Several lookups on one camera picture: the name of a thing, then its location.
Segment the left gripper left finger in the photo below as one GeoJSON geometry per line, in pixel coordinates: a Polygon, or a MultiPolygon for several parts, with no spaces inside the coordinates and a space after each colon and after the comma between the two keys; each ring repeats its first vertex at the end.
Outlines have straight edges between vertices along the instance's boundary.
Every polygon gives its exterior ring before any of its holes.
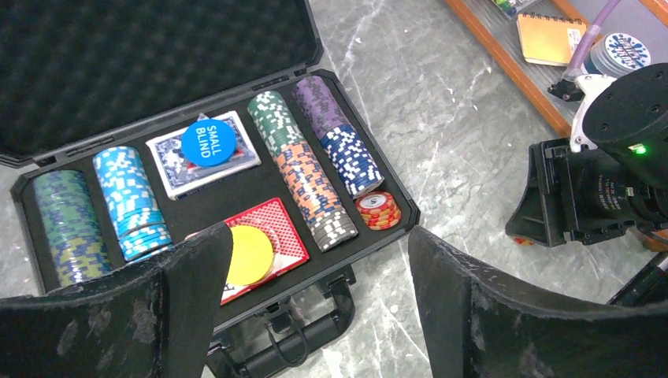
{"type": "Polygon", "coordinates": [[[219,223],[101,278],[4,298],[2,376],[201,376],[231,256],[219,223]]]}

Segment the yellow round button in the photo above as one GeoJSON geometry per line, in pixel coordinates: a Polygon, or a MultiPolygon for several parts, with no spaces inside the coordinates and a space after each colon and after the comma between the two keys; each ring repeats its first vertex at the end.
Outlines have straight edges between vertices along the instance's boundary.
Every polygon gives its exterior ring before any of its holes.
{"type": "Polygon", "coordinates": [[[274,251],[269,237],[250,225],[236,225],[232,232],[232,259],[227,283],[248,286],[262,280],[271,271],[274,251]]]}

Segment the blue small blind button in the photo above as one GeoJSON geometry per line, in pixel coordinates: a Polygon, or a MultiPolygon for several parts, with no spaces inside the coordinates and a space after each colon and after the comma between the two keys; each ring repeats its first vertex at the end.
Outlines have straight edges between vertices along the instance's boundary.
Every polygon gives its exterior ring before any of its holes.
{"type": "Polygon", "coordinates": [[[202,167],[225,163],[235,153],[236,144],[234,130],[222,120],[196,121],[181,137],[181,150],[186,159],[202,167]]]}

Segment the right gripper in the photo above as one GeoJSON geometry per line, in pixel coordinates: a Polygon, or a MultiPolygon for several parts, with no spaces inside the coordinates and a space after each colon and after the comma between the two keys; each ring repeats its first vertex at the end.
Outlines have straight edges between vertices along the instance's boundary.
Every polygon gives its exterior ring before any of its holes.
{"type": "Polygon", "coordinates": [[[667,190],[642,181],[601,150],[574,153],[568,139],[529,147],[524,193],[505,226],[545,247],[584,245],[667,229],[667,190]]]}

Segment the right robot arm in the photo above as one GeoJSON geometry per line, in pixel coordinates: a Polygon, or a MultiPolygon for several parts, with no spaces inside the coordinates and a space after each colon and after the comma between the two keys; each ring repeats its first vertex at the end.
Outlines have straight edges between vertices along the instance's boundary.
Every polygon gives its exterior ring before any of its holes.
{"type": "Polygon", "coordinates": [[[667,66],[618,79],[583,75],[571,135],[529,148],[529,174],[505,231],[517,243],[592,245],[635,228],[666,242],[667,66]]]}

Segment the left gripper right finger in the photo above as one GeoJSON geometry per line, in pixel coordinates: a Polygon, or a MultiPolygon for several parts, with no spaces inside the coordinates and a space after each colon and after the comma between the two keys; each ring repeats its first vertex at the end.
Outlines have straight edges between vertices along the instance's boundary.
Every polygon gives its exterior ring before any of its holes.
{"type": "Polygon", "coordinates": [[[422,227],[408,252],[435,377],[667,374],[667,266],[658,258],[600,304],[520,280],[422,227]]]}

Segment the red white poker chip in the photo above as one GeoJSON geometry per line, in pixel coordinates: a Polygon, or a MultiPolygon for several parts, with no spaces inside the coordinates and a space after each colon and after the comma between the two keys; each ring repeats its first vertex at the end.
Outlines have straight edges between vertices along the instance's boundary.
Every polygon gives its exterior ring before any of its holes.
{"type": "Polygon", "coordinates": [[[532,245],[535,244],[531,240],[523,239],[523,238],[519,238],[519,237],[514,237],[513,240],[520,246],[532,246],[532,245]]]}

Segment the blue playing card deck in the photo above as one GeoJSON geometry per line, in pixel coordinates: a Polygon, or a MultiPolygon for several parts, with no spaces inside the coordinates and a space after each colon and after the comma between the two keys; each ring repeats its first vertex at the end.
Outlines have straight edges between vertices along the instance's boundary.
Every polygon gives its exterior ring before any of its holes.
{"type": "Polygon", "coordinates": [[[261,158],[236,111],[228,111],[213,118],[201,113],[196,121],[206,119],[222,120],[231,126],[236,134],[236,151],[221,165],[202,167],[189,162],[184,156],[181,150],[181,137],[194,122],[146,142],[165,192],[172,200],[183,198],[218,180],[261,164],[261,158]]]}

